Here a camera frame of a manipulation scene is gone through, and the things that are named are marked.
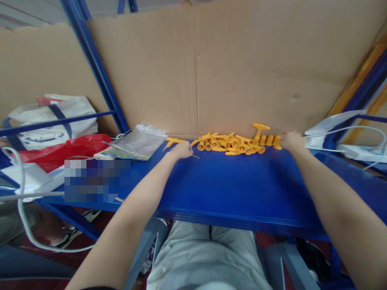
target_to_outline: hand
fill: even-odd
[[[194,153],[192,151],[192,146],[189,142],[181,142],[176,145],[176,147],[170,152],[171,155],[175,156],[177,160],[182,158],[188,158]]]
[[[282,139],[280,140],[280,145],[282,148],[285,148],[290,153],[293,153],[297,150],[308,151],[305,148],[306,138],[301,137],[300,133],[296,131],[285,131],[282,133]]]

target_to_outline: white bag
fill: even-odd
[[[79,96],[68,101],[39,108],[37,104],[20,106],[13,110],[9,117],[23,125],[55,121],[63,118],[72,118],[95,114],[94,108],[85,96]],[[95,134],[98,131],[97,118],[42,128],[18,134],[19,140],[27,150],[40,150],[49,146],[65,143],[69,139]]]

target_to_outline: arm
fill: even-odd
[[[387,289],[387,227],[333,171],[305,148],[296,132],[281,145],[297,162],[318,216],[357,289]]]
[[[193,153],[182,142],[132,190],[79,267],[66,290],[93,286],[123,289],[142,232],[158,207],[166,181],[176,162]]]

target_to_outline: cardboard sheet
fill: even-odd
[[[145,121],[197,136],[193,12],[187,4],[89,22],[130,128]]]
[[[0,29],[0,118],[45,93],[85,95],[97,112],[108,107],[68,24]],[[98,118],[99,130],[119,134],[112,116]]]
[[[230,0],[197,6],[199,134],[304,132],[368,51],[387,2]]]
[[[329,112],[387,15],[385,0],[222,0],[89,22],[120,105],[193,139],[305,131]],[[44,93],[107,110],[71,27],[0,31],[1,116]],[[117,130],[112,117],[107,131]]]

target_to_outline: gray chair leg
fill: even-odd
[[[273,290],[285,290],[283,263],[296,290],[319,290],[297,248],[292,244],[279,243],[263,250],[268,282]]]

